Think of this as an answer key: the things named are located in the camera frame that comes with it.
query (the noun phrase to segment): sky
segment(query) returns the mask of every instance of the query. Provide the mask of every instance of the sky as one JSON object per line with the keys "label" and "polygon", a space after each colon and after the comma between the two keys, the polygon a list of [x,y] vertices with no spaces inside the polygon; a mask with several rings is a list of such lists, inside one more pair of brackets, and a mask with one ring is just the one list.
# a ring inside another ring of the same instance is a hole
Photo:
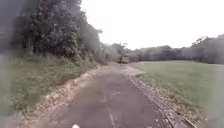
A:
{"label": "sky", "polygon": [[83,0],[88,22],[103,43],[131,49],[191,46],[201,36],[224,33],[222,0]]}

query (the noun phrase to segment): vegetation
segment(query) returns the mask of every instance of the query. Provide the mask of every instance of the vegetation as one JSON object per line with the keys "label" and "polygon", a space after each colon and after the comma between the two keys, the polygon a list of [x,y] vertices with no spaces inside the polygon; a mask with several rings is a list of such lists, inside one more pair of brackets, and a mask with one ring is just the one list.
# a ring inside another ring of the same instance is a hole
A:
{"label": "vegetation", "polygon": [[201,37],[191,47],[171,48],[159,46],[130,50],[122,44],[112,46],[119,56],[125,56],[129,62],[138,61],[166,61],[166,60],[193,60],[210,64],[224,64],[224,36],[217,38]]}
{"label": "vegetation", "polygon": [[90,62],[83,62],[78,66],[71,60],[53,56],[8,57],[5,65],[10,82],[8,86],[11,87],[10,101],[13,103],[10,106],[15,110],[32,107],[51,89],[78,77],[94,66]]}
{"label": "vegetation", "polygon": [[217,81],[217,77],[224,75],[222,65],[158,61],[137,63],[135,66],[146,72],[142,79],[149,85],[168,90],[168,96],[180,107],[179,112],[182,114],[184,110],[196,115],[205,114],[202,110],[205,110],[210,102],[212,90],[216,87],[222,89],[220,87],[223,80]]}
{"label": "vegetation", "polygon": [[99,40],[102,30],[87,22],[81,0],[23,0],[22,3],[21,11],[14,12],[10,30],[3,31],[4,26],[0,26],[0,62],[8,67],[2,72],[5,66],[0,64],[3,67],[0,70],[2,76],[7,73],[10,78],[1,82],[0,103],[7,104],[4,108],[10,106],[16,110],[32,107],[42,95],[78,77],[95,62],[107,63],[104,45]]}

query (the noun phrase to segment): grassy field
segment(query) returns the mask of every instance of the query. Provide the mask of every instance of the grassy field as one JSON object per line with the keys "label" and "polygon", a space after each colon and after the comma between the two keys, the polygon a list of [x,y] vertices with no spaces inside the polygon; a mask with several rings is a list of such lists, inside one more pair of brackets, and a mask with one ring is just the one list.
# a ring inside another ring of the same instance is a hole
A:
{"label": "grassy field", "polygon": [[222,94],[222,92],[214,92],[215,90],[224,89],[222,87],[224,66],[222,65],[188,61],[158,61],[140,62],[135,67],[146,72],[142,79],[149,85],[156,85],[167,90],[172,102],[197,115],[206,113],[203,111],[206,111],[211,100],[218,98],[215,98],[215,95]]}
{"label": "grassy field", "polygon": [[32,107],[52,88],[93,67],[91,63],[77,66],[67,59],[54,57],[7,57],[4,60],[1,57],[0,62],[0,114],[6,109],[26,110]]}

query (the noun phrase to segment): grass verge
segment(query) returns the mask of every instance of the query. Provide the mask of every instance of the grass verge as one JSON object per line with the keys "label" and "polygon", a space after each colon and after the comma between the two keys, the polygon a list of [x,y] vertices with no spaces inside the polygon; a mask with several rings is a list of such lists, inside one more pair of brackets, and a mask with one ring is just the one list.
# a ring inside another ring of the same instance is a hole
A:
{"label": "grass verge", "polygon": [[5,99],[10,100],[7,105],[4,100],[3,104],[10,107],[10,110],[25,111],[28,107],[34,106],[41,96],[46,95],[54,87],[80,76],[93,66],[94,64],[90,62],[76,65],[68,59],[52,56],[4,58],[3,75],[7,80],[1,82],[1,88],[5,88],[4,97],[8,96]]}

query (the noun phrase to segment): narrow road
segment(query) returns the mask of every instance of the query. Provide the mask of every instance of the narrow road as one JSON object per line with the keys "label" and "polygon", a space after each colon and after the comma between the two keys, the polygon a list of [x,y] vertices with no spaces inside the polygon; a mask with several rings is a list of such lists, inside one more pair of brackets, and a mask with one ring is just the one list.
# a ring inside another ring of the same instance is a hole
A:
{"label": "narrow road", "polygon": [[58,128],[171,128],[158,107],[116,73],[94,76],[51,121]]}

